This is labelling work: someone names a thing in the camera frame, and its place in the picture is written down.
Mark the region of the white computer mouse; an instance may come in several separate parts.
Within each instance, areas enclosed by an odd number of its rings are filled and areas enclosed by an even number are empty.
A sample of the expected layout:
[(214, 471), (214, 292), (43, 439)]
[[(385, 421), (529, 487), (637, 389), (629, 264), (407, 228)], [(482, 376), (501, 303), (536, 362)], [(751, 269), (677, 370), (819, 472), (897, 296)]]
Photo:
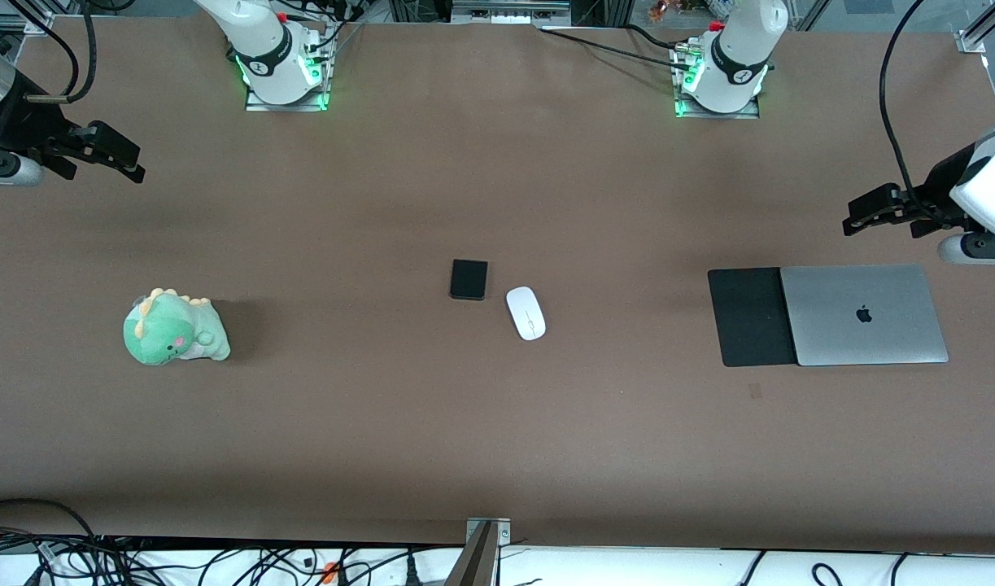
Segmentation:
[(524, 341), (534, 341), (546, 333), (545, 316), (539, 307), (535, 291), (528, 286), (513, 288), (505, 294), (509, 315), (519, 337)]

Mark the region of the small black square box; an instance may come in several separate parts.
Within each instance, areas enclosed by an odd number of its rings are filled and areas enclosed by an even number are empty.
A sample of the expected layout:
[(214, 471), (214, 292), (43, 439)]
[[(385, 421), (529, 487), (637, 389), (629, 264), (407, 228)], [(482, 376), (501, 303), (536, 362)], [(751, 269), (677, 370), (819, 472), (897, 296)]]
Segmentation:
[(488, 269), (489, 263), (482, 260), (453, 260), (448, 295), (454, 300), (484, 300)]

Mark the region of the black mouse pad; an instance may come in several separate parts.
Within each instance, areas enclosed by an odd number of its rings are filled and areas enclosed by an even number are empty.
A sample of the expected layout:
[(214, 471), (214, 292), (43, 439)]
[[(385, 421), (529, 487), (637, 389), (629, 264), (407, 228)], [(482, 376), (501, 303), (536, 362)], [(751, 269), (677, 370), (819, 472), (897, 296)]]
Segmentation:
[(797, 362), (779, 267), (713, 269), (708, 283), (724, 366)]

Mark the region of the silver closed laptop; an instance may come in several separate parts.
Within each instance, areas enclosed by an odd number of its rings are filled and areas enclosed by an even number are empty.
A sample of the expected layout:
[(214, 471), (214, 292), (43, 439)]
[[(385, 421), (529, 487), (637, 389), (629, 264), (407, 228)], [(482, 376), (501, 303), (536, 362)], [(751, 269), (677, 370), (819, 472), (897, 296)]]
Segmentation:
[(798, 365), (949, 360), (921, 265), (790, 266), (780, 278)]

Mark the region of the green dinosaur plush toy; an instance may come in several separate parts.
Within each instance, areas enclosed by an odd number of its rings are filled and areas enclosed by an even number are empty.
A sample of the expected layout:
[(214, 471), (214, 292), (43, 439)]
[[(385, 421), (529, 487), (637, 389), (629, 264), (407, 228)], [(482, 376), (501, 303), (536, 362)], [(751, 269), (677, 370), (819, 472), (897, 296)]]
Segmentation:
[(133, 359), (151, 366), (174, 360), (220, 362), (232, 352), (212, 301), (173, 289), (156, 288), (133, 303), (123, 322), (123, 341)]

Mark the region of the aluminium frame corner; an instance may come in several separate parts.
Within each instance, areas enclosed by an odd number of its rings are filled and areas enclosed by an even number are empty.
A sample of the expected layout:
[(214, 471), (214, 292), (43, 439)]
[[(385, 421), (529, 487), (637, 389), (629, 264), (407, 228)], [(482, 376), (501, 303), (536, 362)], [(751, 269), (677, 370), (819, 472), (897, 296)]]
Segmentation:
[(980, 55), (984, 44), (995, 33), (995, 0), (985, 0), (984, 10), (966, 28), (954, 34), (956, 48), (963, 55)]
[(44, 36), (36, 24), (32, 24), (21, 12), (6, 1), (0, 2), (0, 33), (17, 34), (17, 36)]

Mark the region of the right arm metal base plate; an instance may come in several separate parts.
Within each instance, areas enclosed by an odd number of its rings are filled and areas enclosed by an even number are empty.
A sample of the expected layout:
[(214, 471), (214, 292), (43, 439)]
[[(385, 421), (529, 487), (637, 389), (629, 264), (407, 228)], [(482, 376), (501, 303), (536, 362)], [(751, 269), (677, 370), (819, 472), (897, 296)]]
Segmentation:
[(245, 111), (248, 112), (324, 112), (329, 108), (329, 86), (317, 86), (310, 89), (295, 103), (270, 104), (266, 103), (253, 90), (247, 91), (247, 104)]

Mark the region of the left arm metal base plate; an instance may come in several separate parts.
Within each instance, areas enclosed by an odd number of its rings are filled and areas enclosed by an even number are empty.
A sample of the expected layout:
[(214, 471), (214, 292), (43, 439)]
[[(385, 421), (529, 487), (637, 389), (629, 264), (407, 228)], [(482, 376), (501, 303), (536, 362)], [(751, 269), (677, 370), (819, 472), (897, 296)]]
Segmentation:
[(760, 103), (757, 98), (748, 101), (742, 110), (737, 112), (713, 112), (702, 107), (693, 96), (678, 96), (674, 100), (675, 115), (679, 118), (696, 118), (712, 120), (756, 120), (760, 118)]

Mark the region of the silver network switch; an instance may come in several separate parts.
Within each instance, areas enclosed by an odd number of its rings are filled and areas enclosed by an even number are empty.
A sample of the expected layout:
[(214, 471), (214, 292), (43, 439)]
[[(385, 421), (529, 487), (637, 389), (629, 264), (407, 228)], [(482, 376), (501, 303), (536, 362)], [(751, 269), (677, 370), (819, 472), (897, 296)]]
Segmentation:
[(450, 0), (452, 24), (572, 25), (570, 0)]

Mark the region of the aluminium profile post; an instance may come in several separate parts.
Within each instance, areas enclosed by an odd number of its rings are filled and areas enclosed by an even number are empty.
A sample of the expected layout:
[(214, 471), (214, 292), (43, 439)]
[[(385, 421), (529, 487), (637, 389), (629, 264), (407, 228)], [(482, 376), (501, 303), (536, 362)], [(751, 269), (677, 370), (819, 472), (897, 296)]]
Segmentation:
[(511, 544), (511, 520), (470, 517), (466, 544), (443, 586), (498, 586), (500, 554)]

